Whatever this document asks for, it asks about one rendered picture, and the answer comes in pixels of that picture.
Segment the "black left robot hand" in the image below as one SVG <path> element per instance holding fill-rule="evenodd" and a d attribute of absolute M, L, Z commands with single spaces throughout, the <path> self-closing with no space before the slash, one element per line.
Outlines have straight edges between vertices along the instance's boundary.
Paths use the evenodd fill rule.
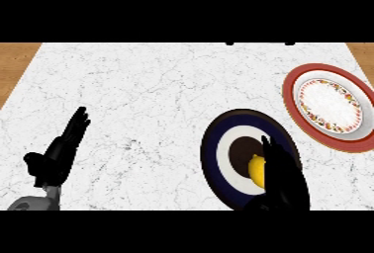
<path fill-rule="evenodd" d="M 79 107 L 66 123 L 61 135 L 57 136 L 44 154 L 27 152 L 23 161 L 27 173 L 35 177 L 35 188 L 58 187 L 66 180 L 78 145 L 89 124 L 85 107 Z"/>

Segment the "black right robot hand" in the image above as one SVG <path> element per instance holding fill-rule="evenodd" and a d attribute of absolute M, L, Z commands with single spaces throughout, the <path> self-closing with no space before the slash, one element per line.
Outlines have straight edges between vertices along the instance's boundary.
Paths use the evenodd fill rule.
<path fill-rule="evenodd" d="M 261 136 L 264 150 L 264 190 L 243 206 L 245 211 L 307 211 L 310 194 L 295 159 L 273 137 Z"/>

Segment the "dark blue and white plate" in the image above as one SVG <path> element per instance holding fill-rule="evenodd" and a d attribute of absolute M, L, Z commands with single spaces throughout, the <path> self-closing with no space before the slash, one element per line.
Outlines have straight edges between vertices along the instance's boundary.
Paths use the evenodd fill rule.
<path fill-rule="evenodd" d="M 234 109 L 209 123 L 200 140 L 199 161 L 208 187 L 221 202 L 240 211 L 264 194 L 248 174 L 254 155 L 264 156 L 261 136 L 274 138 L 302 167 L 295 143 L 280 124 L 261 112 Z"/>

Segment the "red rimmed floral plate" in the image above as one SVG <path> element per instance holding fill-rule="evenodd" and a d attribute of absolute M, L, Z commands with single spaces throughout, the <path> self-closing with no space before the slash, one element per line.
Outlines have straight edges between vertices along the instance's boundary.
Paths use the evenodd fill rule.
<path fill-rule="evenodd" d="M 322 63 L 299 65 L 286 75 L 282 96 L 314 141 L 350 153 L 374 150 L 374 91 L 356 76 Z"/>

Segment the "yellow lemon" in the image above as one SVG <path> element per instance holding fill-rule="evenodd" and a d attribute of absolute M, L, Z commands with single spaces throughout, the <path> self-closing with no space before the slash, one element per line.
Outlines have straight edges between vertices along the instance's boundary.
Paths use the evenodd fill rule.
<path fill-rule="evenodd" d="M 264 187 L 264 158 L 257 154 L 252 155 L 252 158 L 248 162 L 248 175 L 254 184 L 262 188 Z"/>

